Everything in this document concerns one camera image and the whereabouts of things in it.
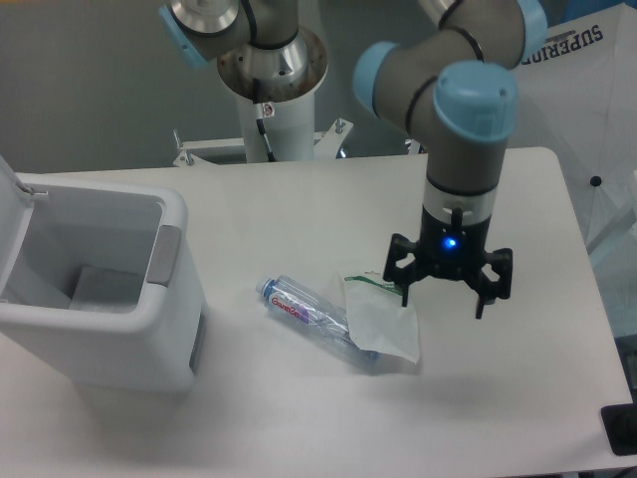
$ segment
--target black object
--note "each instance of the black object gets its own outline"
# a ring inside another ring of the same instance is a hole
[[[193,373],[197,372],[199,367],[199,359],[201,358],[201,349],[203,349],[203,336],[206,331],[206,319],[203,313],[199,316],[199,324],[197,325],[197,334],[195,336],[195,342],[192,345],[192,352],[190,353],[190,361],[188,366]]]
[[[609,405],[601,409],[610,448],[618,456],[637,455],[637,405]]]
[[[476,319],[482,318],[485,305],[511,296],[514,253],[511,249],[485,251],[490,219],[463,226],[461,209],[452,211],[452,224],[431,216],[424,208],[420,240],[416,243],[394,234],[391,237],[383,279],[402,291],[402,305],[407,305],[409,286],[425,277],[464,281],[478,293]],[[413,254],[414,260],[404,267],[397,263]],[[483,268],[491,266],[499,277],[492,281]]]
[[[617,473],[616,475],[611,476],[611,478],[624,478],[624,476],[628,476],[628,474],[633,471],[635,468],[635,466],[633,466],[632,468],[626,468],[624,470],[621,470],[619,473]]]
[[[252,104],[257,105],[259,103],[259,88],[261,87],[261,82],[256,78],[252,80]],[[272,151],[272,147],[270,146],[270,140],[268,139],[268,134],[266,133],[266,126],[263,124],[263,119],[257,119],[257,130],[261,135],[263,140],[263,146],[266,149],[266,156],[268,157],[268,162],[277,162],[275,158],[275,154]]]
[[[250,41],[253,42],[257,38],[257,19],[255,18],[255,12],[252,11],[252,5],[248,0],[241,0],[241,6],[244,12],[246,12],[246,18],[248,19],[248,25],[250,25]]]
[[[297,35],[299,35],[299,29],[295,31],[292,37],[279,43],[267,44],[267,43],[258,43],[258,42],[255,42],[254,40],[251,40],[250,45],[260,50],[279,50],[280,48],[287,47],[292,42],[294,42],[295,38],[297,38]]]

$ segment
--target table surface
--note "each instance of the table surface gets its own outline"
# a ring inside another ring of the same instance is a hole
[[[513,294],[413,286],[422,357],[365,373],[268,315],[263,275],[344,305],[337,271],[415,239],[424,156],[82,173],[173,187],[211,307],[185,396],[75,386],[0,336],[0,476],[499,477],[618,468],[599,409],[630,400],[555,156],[510,150],[488,249]]]

